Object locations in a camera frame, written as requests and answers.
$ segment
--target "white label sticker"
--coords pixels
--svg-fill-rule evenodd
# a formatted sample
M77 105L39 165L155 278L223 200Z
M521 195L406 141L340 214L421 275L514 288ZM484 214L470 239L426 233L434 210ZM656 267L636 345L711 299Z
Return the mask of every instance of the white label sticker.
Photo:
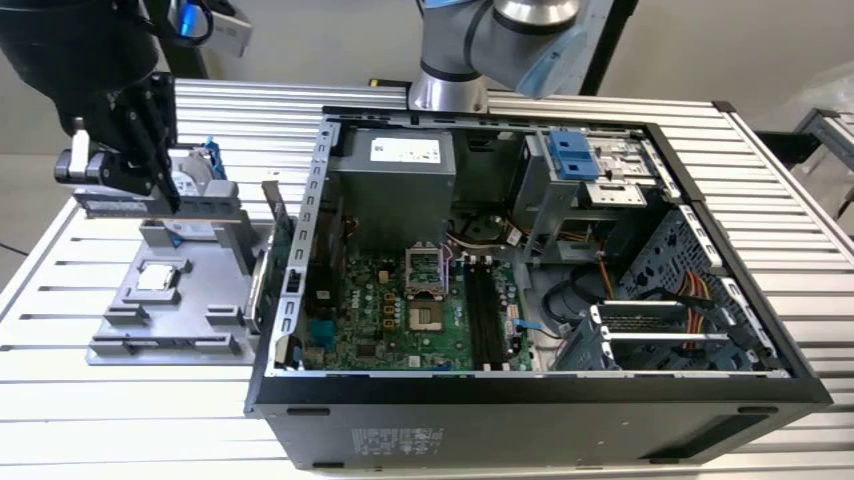
M91 210L115 210L118 212L145 212L146 205L138 202L114 202L111 200L87 200L86 206Z
M437 455L445 428L354 428L358 455Z
M440 140L424 138L376 138L372 141L373 162L442 163Z
M520 245L520 240L522 240L522 232L520 229L514 228L510 235L508 235L508 243L516 247Z

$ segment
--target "blue cable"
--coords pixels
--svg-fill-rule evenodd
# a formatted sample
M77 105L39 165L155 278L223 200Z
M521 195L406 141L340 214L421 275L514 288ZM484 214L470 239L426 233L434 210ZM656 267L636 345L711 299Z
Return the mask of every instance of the blue cable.
M211 163L214 164L214 174L217 180L229 180L226 177L226 166L223 165L223 156L219 151L219 144L214 141L214 137L209 137L202 144L211 152Z
M549 337L562 338L562 335L561 334L556 335L552 332L552 330L542 323L529 322L529 321L525 321L525 320L522 320L520 318L514 318L513 319L513 325L514 325L514 327L521 327L521 328L525 328L525 329L529 329L529 330L540 330Z

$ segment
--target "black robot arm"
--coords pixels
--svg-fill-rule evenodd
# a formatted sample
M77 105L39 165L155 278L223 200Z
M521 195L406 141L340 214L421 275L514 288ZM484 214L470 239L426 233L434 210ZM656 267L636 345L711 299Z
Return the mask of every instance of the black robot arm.
M171 211L175 86L155 72L153 35L174 33L142 17L138 0L0 0L0 49L74 136L58 181L157 195Z

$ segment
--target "open computer tower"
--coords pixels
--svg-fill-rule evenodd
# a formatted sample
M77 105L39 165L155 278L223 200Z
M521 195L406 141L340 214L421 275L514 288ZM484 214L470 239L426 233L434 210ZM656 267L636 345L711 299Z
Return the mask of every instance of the open computer tower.
M656 124L328 108L288 255L298 468L697 463L831 403Z

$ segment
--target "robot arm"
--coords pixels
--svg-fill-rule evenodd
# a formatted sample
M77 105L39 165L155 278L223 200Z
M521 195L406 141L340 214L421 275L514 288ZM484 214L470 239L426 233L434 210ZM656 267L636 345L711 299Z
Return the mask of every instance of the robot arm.
M162 32L139 10L138 0L0 0L0 49L74 138L57 180L157 197L169 214L175 87L154 71Z
M484 76L544 98L586 46L581 0L424 0L422 73L410 108L486 113Z

